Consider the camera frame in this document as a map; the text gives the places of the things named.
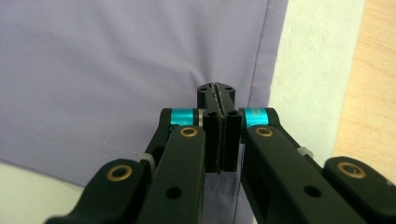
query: purple gray fabric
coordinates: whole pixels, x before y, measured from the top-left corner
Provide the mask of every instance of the purple gray fabric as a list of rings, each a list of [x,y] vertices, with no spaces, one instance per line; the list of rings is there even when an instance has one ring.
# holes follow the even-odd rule
[[[266,106],[287,2],[0,1],[0,159],[84,186],[200,85]],[[251,222],[239,173],[206,175],[204,213]]]

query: fabric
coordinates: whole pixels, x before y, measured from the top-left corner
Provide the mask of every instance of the fabric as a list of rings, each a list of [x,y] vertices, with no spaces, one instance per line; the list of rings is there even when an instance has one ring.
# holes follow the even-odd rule
[[[200,85],[266,106],[287,2],[0,1],[1,160],[84,186]],[[205,223],[252,220],[239,173],[206,175],[204,204]]]

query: pale green surface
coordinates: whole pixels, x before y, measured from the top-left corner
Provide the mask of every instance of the pale green surface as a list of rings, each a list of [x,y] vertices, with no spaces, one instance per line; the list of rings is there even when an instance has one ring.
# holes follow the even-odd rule
[[[290,0],[270,106],[323,163],[332,154],[362,0]],[[82,189],[0,163],[0,223],[42,223],[75,206]]]
[[[365,1],[290,1],[270,106],[322,165],[332,155]]]

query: turquoise tape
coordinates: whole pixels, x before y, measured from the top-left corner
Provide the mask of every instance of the turquoise tape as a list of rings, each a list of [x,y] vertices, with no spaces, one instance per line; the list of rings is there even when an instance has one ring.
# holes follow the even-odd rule
[[[245,118],[247,120],[247,129],[253,125],[267,125],[269,124],[267,111],[265,108],[244,108]]]
[[[171,111],[171,124],[172,125],[193,125],[194,115],[191,108],[178,108]]]

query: wooden table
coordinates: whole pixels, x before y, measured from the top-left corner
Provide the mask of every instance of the wooden table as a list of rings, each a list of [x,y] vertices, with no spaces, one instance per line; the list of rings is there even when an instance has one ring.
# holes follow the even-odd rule
[[[396,184],[396,1],[367,0],[334,156]]]

